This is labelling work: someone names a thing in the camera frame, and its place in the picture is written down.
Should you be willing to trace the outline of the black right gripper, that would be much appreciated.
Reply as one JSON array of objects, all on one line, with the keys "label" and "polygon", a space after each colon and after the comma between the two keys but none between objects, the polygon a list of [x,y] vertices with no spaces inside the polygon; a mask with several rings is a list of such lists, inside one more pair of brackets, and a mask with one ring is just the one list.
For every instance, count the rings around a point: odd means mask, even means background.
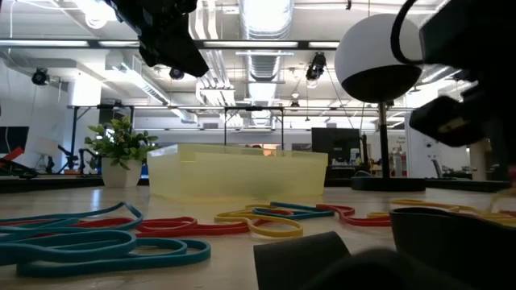
[{"label": "black right gripper", "polygon": [[508,147],[516,143],[516,72],[463,70],[460,79],[472,83],[460,93],[461,101],[438,96],[412,112],[410,127],[450,147],[489,138],[490,180],[511,181],[514,161]]}]

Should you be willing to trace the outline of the black bar with light strips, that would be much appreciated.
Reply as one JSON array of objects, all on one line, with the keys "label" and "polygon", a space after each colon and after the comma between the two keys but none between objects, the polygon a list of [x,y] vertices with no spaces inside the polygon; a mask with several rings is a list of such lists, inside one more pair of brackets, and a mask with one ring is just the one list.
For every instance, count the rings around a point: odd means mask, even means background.
[{"label": "black bar with light strips", "polygon": [[[224,40],[224,39],[195,39],[197,49],[202,50],[316,50],[334,51],[338,41],[309,41],[309,40]],[[30,49],[136,49],[138,40],[104,40],[104,39],[0,39],[0,48],[30,48]]]}]

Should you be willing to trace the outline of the black rubber strip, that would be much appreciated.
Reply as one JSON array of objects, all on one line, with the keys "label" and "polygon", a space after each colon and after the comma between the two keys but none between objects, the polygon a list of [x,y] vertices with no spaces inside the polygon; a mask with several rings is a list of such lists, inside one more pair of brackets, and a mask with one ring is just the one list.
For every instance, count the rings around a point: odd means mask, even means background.
[{"label": "black rubber strip", "polygon": [[352,254],[334,231],[253,250],[259,290],[474,290],[390,249]]}]

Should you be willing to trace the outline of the black metal workstation frame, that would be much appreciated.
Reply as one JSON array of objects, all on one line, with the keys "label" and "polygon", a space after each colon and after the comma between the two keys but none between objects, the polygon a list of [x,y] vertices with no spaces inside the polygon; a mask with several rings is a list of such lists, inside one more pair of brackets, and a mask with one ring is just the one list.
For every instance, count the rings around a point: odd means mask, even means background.
[{"label": "black metal workstation frame", "polygon": [[274,111],[278,111],[281,113],[281,116],[277,119],[281,123],[281,149],[285,150],[285,107],[282,106],[224,106],[222,108],[224,121],[223,121],[223,145],[227,145],[227,113],[230,110],[233,110],[235,113],[239,113],[241,110],[247,112],[259,112],[259,111],[268,111],[272,114]]}]

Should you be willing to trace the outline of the white column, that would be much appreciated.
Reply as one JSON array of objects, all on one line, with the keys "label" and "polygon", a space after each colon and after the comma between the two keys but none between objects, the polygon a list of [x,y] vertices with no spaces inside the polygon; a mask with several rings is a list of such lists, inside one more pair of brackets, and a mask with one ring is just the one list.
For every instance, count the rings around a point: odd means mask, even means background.
[{"label": "white column", "polygon": [[434,160],[439,158],[438,144],[432,138],[413,129],[409,124],[410,117],[411,113],[405,114],[408,177],[437,178]]}]

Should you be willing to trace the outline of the red and black device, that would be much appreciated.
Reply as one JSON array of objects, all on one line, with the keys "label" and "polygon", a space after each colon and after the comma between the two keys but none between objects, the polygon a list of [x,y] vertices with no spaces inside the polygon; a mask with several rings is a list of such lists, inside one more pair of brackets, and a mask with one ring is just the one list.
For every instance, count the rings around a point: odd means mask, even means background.
[{"label": "red and black device", "polygon": [[0,176],[17,176],[20,179],[30,180],[38,176],[38,172],[32,168],[15,162],[15,159],[24,153],[21,147],[17,147],[11,153],[0,158]]}]

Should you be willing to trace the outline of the red rubber band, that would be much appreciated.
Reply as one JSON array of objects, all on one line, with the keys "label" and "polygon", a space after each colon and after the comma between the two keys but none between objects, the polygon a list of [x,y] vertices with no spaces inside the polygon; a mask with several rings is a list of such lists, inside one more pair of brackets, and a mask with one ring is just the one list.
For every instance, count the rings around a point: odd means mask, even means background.
[{"label": "red rubber band", "polygon": [[93,229],[93,228],[113,228],[120,230],[131,230],[136,228],[141,223],[140,220],[134,220],[129,217],[114,217],[114,218],[106,218],[106,219],[96,219],[96,220],[84,220],[79,219],[79,222],[73,224],[69,227],[74,228],[85,228],[85,229]]},{"label": "red rubber band", "polygon": [[222,236],[249,232],[246,222],[234,224],[200,224],[193,217],[148,219],[136,227],[138,238],[179,238]]},{"label": "red rubber band", "polygon": [[391,221],[389,215],[381,215],[379,217],[365,217],[365,218],[357,218],[354,217],[356,211],[354,208],[345,206],[345,205],[325,205],[325,204],[317,204],[317,209],[322,209],[326,211],[334,212],[339,221],[342,224],[347,224],[351,226],[361,226],[361,227],[390,227]]},{"label": "red rubber band", "polygon": [[[294,215],[294,212],[292,212],[292,211],[283,210],[283,209],[267,209],[267,208],[254,208],[254,213],[259,214],[259,215],[265,215],[267,213],[276,214],[280,218],[290,217],[290,216]],[[268,220],[260,219],[256,222],[254,222],[254,225],[261,226],[266,223],[268,223]]]}]

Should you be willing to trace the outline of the black aluminium table frame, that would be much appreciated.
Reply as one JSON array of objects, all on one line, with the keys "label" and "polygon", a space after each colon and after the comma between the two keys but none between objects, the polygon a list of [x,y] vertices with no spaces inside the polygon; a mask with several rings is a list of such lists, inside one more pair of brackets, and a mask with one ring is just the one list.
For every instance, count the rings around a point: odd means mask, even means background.
[{"label": "black aluminium table frame", "polygon": [[[33,179],[22,179],[13,176],[0,176],[0,194],[102,186],[104,186],[104,182],[100,176],[65,176]],[[426,179],[425,186],[430,189],[437,188],[470,192],[494,193],[499,190],[509,188],[510,182]]]}]

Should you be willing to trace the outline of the green plant in white pot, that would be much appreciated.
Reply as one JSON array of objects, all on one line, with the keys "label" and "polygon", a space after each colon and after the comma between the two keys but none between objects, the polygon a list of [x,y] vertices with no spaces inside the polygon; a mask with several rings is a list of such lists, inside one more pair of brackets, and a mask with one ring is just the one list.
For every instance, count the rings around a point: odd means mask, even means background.
[{"label": "green plant in white pot", "polygon": [[102,181],[107,188],[132,188],[141,178],[147,154],[156,149],[157,136],[133,130],[131,119],[88,126],[99,139],[85,137],[85,145],[100,155]]}]

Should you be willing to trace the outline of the black monitor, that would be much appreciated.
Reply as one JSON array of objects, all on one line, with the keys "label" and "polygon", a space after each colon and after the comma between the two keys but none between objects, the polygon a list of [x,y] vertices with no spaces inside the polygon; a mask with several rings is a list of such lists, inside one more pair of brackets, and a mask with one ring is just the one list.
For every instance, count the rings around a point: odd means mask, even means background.
[{"label": "black monitor", "polygon": [[360,149],[360,131],[351,128],[312,128],[313,152],[326,153],[328,164],[333,160],[349,162],[352,149]]},{"label": "black monitor", "polygon": [[25,150],[28,126],[0,126],[0,154],[11,153],[14,149]]}]

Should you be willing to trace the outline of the black wide rubber band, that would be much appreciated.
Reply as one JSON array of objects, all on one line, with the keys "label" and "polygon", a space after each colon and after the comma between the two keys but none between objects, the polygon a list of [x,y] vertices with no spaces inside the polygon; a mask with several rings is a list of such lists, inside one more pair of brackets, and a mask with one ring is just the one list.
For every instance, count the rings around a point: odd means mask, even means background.
[{"label": "black wide rubber band", "polygon": [[398,251],[476,290],[516,290],[516,228],[421,207],[389,217]]}]

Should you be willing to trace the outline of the white globe table lamp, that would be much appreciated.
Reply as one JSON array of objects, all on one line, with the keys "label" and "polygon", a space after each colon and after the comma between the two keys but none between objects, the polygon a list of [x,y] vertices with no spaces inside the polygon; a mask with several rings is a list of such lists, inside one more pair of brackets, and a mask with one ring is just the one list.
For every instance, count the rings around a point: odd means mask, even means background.
[{"label": "white globe table lamp", "polygon": [[344,91],[363,103],[377,103],[382,176],[355,176],[351,187],[360,191],[423,192],[419,178],[392,177],[389,168],[387,103],[407,93],[422,68],[397,60],[391,48],[394,14],[375,14],[347,30],[335,52],[335,74]]}]

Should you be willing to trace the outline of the yellow translucent plastic bin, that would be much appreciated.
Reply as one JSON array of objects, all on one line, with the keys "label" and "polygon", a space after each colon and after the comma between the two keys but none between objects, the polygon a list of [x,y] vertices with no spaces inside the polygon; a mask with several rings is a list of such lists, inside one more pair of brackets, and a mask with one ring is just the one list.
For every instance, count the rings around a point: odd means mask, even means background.
[{"label": "yellow translucent plastic bin", "polygon": [[152,194],[191,201],[323,194],[326,153],[183,143],[150,151]]}]

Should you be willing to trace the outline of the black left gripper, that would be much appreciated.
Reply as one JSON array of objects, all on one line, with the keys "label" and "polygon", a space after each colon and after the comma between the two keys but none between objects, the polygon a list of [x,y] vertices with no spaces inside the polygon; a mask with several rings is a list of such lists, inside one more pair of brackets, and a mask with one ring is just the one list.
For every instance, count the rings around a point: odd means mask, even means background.
[{"label": "black left gripper", "polygon": [[197,0],[120,0],[120,20],[138,36],[146,64],[164,64],[194,77],[209,67],[189,36],[189,14]]}]

